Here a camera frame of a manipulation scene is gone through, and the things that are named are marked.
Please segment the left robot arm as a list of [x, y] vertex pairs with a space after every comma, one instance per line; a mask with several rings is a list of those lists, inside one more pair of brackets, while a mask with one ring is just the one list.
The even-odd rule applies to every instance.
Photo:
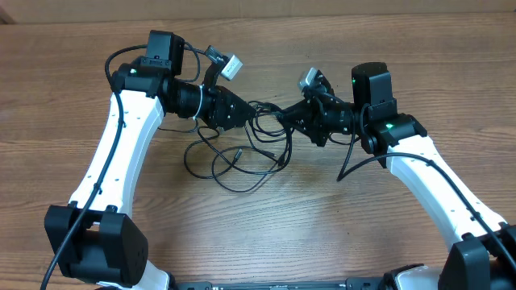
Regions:
[[255, 110], [217, 80], [242, 67], [233, 54], [208, 47], [205, 72], [181, 78], [190, 45], [151, 31], [142, 55], [107, 70], [112, 92], [105, 129], [91, 164], [66, 205], [52, 205], [44, 229], [53, 250], [49, 267], [105, 289], [174, 289], [173, 276], [148, 258], [148, 240], [132, 221], [135, 186], [148, 146], [168, 113], [210, 129], [242, 127]]

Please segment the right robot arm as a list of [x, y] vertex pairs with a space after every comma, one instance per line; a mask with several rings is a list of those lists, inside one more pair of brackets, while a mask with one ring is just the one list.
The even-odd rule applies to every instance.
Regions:
[[299, 81], [302, 101], [278, 120], [322, 147], [333, 133], [350, 135], [370, 156], [338, 178], [377, 161], [415, 196], [447, 247], [442, 267], [415, 263], [377, 278], [349, 278], [346, 289], [513, 289], [515, 227], [491, 210], [441, 157], [424, 126], [397, 110], [391, 74], [383, 62], [352, 69], [353, 100], [337, 98], [323, 73], [311, 68]]

